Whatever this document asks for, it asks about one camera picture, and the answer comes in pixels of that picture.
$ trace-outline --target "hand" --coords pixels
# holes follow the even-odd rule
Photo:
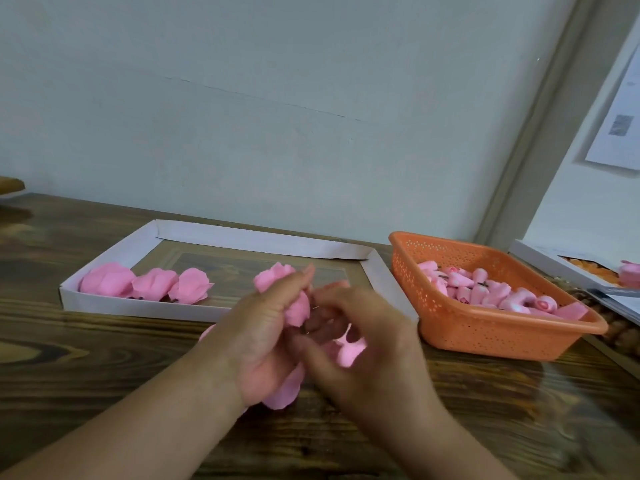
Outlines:
[[[242,298],[196,347],[224,359],[244,407],[273,394],[297,365],[281,338],[284,310],[300,291],[310,289],[314,272],[315,268],[308,266],[278,280],[262,294]],[[325,322],[308,337],[323,344],[343,335],[346,327],[345,322]]]
[[[419,444],[425,430],[450,418],[429,377],[416,325],[372,290],[322,289],[313,298],[316,316],[345,316],[351,323],[348,341],[362,334],[367,348],[345,369],[308,336],[292,331],[292,354],[345,416],[401,461],[412,440]]]

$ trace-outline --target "wooden table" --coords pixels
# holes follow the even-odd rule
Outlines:
[[[121,399],[206,328],[60,308],[64,279],[157,218],[235,226],[34,194],[0,200],[0,470]],[[390,247],[374,247],[388,263]],[[640,478],[640,382],[585,341],[554,363],[424,349],[449,410],[521,478]],[[306,383],[284,411],[240,418],[195,478],[218,476],[401,474]]]

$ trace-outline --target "left hand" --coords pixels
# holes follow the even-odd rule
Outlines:
[[[260,403],[273,394],[293,371],[295,361],[281,337],[285,327],[284,310],[306,291],[315,268],[309,265],[278,280],[267,291],[242,298],[216,327],[199,343],[221,354],[234,375],[245,407]],[[345,321],[329,321],[309,333],[316,343],[340,338]]]

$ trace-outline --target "white cardboard tray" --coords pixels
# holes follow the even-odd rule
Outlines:
[[[612,271],[616,271],[618,269],[618,266],[614,266],[608,261],[591,254],[546,248],[544,246],[537,246],[519,239],[511,244],[509,252],[530,265],[537,267],[540,271],[547,273],[549,276],[554,278],[563,278],[583,289],[608,288],[612,286],[612,284],[601,280],[596,275],[588,273],[578,266],[572,265],[561,256],[594,261],[601,266],[608,267]]]
[[[229,308],[112,298],[78,291],[80,280],[89,270],[108,262],[132,267],[164,240],[288,256],[359,260],[373,289],[412,321],[418,320],[418,314],[402,288],[373,248],[309,237],[164,220],[151,221],[140,227],[66,279],[60,285],[63,308],[73,312],[217,322]]]

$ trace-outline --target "orange plastic basket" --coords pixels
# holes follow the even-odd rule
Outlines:
[[[470,271],[482,267],[492,280],[549,295],[558,306],[576,301],[531,268],[507,254],[467,242],[393,232],[391,270],[420,316],[420,334],[432,346],[473,354],[549,361],[558,358],[583,333],[602,334],[607,323],[595,311],[580,321],[482,308],[458,302],[436,290],[417,263],[434,260],[439,266]]]

